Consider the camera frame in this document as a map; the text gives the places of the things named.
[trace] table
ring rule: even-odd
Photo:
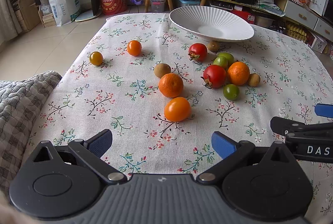
[[[74,61],[55,88],[32,129],[24,159],[41,140],[66,145],[111,129],[113,145],[102,159],[128,177],[132,173],[202,173],[221,158],[211,147],[211,135],[220,131],[232,139],[270,146],[283,140],[270,130],[273,116],[306,124],[332,121],[314,113],[317,103],[333,103],[333,82],[304,43],[252,25],[247,41],[221,43],[261,76],[257,88],[240,87],[240,97],[224,98],[222,88],[209,90],[200,76],[212,63],[191,62],[188,49],[203,42],[176,27],[167,14],[129,14],[111,17]],[[130,40],[142,44],[142,55],[130,56]],[[100,51],[99,67],[89,55]],[[170,101],[158,91],[157,63],[167,63],[182,77],[193,115],[174,123],[163,116]],[[333,164],[299,161],[311,180],[314,198],[306,217],[315,221],[331,214]]]

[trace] wooden handle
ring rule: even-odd
[[[298,16],[299,16],[301,19],[306,20],[306,17],[304,17],[302,14],[298,14]]]

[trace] red box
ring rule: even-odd
[[[238,11],[238,10],[232,10],[231,11],[233,14],[235,14],[236,16],[239,16],[240,18],[244,19],[245,21],[247,21],[250,24],[254,24],[255,21],[255,16],[251,15],[249,12],[246,11]]]

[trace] green fruit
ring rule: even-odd
[[[214,60],[213,64],[216,64],[216,65],[221,66],[224,69],[226,69],[228,67],[228,60],[226,57],[219,56]]]
[[[220,52],[219,54],[218,54],[218,56],[220,57],[220,56],[222,56],[222,57],[225,57],[227,60],[228,60],[228,66],[231,66],[233,63],[234,63],[234,57],[233,57],[233,55],[231,55],[230,53],[228,53],[228,52]]]
[[[223,88],[223,95],[228,100],[236,100],[239,95],[239,88],[234,84],[228,84]]]

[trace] ribbed white bowl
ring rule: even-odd
[[[244,19],[214,7],[184,6],[169,16],[178,27],[206,41],[240,42],[254,35],[253,28]]]

